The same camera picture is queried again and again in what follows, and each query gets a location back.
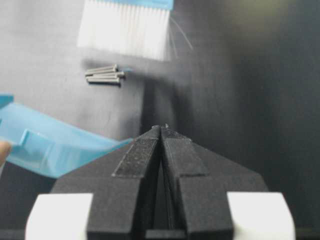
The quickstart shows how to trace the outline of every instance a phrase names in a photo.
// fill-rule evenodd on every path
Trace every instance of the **brush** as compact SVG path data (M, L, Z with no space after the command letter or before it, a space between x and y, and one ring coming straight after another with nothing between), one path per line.
M85 0L77 45L166 60L173 5L174 0Z

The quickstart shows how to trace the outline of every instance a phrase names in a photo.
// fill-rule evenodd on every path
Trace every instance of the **metal pin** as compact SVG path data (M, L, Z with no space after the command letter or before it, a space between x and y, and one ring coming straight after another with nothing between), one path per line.
M109 76L116 76L119 78L123 78L125 76L125 73L123 71L118 71L118 72L109 72L109 73L94 73L94 77L109 77Z
M100 75L93 75L93 76L87 76L87 79L117 79L118 77L116 75L110 75L110 76L100 76Z
M98 68L91 68L91 69L88 69L87 72L96 72L96 71L102 71L102 70L108 70L108 69L113 69L113 68L117 68L118 65L117 64L114 64L114 65L111 65L111 66L104 66L104 67L98 67Z
M110 68L105 70L99 70L99 71L86 71L85 76L92 76L93 74L108 74L108 73L115 73L117 71L117 68Z
M86 81L90 84L120 84L119 78L87 77Z

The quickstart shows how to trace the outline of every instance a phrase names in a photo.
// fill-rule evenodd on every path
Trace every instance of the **white pad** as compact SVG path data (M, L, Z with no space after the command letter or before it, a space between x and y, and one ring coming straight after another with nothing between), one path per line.
M92 193L40 194L29 215L25 240L86 240Z
M228 192L233 240L295 240L295 225L279 192Z

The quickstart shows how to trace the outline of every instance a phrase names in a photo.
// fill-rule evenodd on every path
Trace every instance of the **blue plastic tray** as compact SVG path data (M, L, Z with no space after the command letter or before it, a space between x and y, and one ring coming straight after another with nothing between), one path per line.
M0 140L13 145L7 161L58 178L129 143L105 138L14 103L0 94Z

